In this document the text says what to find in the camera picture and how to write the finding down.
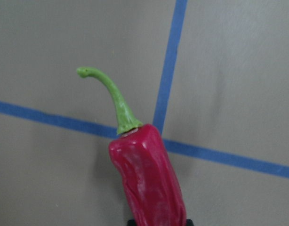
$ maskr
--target gray surface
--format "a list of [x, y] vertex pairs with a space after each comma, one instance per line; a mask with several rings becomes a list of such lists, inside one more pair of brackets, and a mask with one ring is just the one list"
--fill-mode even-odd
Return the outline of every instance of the gray surface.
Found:
[[[0, 100], [115, 126], [92, 65], [151, 122], [174, 5], [0, 0]], [[188, 2], [163, 136], [289, 165], [289, 1]], [[0, 114], [0, 226], [125, 225], [109, 142]], [[289, 226], [289, 179], [170, 158], [196, 226]]]

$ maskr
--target blue tape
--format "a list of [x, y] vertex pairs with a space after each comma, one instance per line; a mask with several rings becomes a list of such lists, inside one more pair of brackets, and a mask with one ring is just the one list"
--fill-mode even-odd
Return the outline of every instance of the blue tape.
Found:
[[169, 33], [167, 52], [165, 55], [153, 119], [153, 125], [159, 130], [161, 134], [163, 131], [165, 116], [167, 113], [169, 94], [172, 86], [172, 80], [177, 59], [177, 49], [180, 42], [186, 5], [187, 0], [176, 1], [171, 29]]
[[42, 122], [45, 124], [72, 129], [101, 137], [115, 139], [116, 128], [108, 127], [88, 121], [77, 120], [61, 115], [47, 114], [27, 107], [21, 107], [0, 101], [0, 113], [15, 117]]
[[[27, 107], [21, 107], [0, 101], [0, 113], [15, 117], [41, 122], [79, 132], [89, 133], [101, 137], [115, 139], [116, 128], [108, 127], [88, 121], [77, 120], [61, 115], [47, 114]], [[210, 150], [207, 148], [186, 145], [164, 139], [169, 152], [190, 156], [193, 158], [213, 161], [229, 166], [253, 170], [283, 178], [289, 178], [289, 166], [248, 158], [230, 153]]]
[[164, 145], [169, 152], [289, 179], [289, 166], [215, 151], [203, 147], [181, 144], [166, 139], [164, 139]]

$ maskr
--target green stem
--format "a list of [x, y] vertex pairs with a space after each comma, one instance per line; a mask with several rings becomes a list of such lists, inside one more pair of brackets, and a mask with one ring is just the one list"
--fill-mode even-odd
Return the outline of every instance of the green stem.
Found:
[[118, 122], [117, 134], [128, 132], [131, 129], [143, 125], [141, 121], [135, 118], [124, 97], [120, 93], [120, 90], [106, 74], [93, 67], [79, 67], [77, 73], [82, 78], [96, 78], [107, 87], [115, 105]]

